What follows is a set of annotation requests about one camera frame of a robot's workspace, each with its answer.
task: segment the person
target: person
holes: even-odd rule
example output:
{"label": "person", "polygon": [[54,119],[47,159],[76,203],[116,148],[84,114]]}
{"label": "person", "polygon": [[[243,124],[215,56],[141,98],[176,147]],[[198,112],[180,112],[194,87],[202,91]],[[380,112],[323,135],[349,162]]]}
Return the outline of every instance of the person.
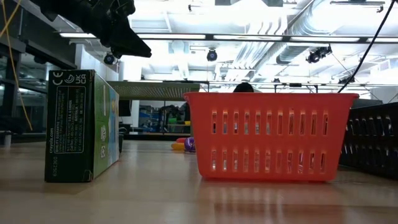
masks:
{"label": "person", "polygon": [[243,82],[236,86],[234,93],[254,93],[254,89],[249,83]]}

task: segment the green box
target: green box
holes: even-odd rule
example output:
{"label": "green box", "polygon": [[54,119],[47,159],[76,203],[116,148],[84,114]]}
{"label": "green box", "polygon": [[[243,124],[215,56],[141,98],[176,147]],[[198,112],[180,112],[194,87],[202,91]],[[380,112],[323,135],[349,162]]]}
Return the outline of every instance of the green box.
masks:
{"label": "green box", "polygon": [[89,182],[119,159],[119,95],[94,70],[49,73],[45,181]]}

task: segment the purple toy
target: purple toy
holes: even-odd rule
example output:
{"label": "purple toy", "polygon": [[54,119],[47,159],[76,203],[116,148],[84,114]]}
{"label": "purple toy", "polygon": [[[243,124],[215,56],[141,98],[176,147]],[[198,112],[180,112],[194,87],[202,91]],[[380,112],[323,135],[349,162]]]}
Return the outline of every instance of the purple toy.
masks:
{"label": "purple toy", "polygon": [[185,142],[184,142],[184,146],[185,146],[185,153],[196,153],[196,149],[195,149],[195,141],[193,140],[193,137],[190,138],[186,138]]}

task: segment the table surface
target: table surface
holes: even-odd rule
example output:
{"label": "table surface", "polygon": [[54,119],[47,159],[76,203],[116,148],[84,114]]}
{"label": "table surface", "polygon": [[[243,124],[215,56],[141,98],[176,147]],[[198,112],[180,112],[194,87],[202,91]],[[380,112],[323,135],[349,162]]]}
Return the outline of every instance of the table surface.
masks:
{"label": "table surface", "polygon": [[0,223],[397,223],[398,182],[340,169],[329,183],[202,180],[171,142],[125,141],[85,184],[44,182],[44,143],[0,148]]}

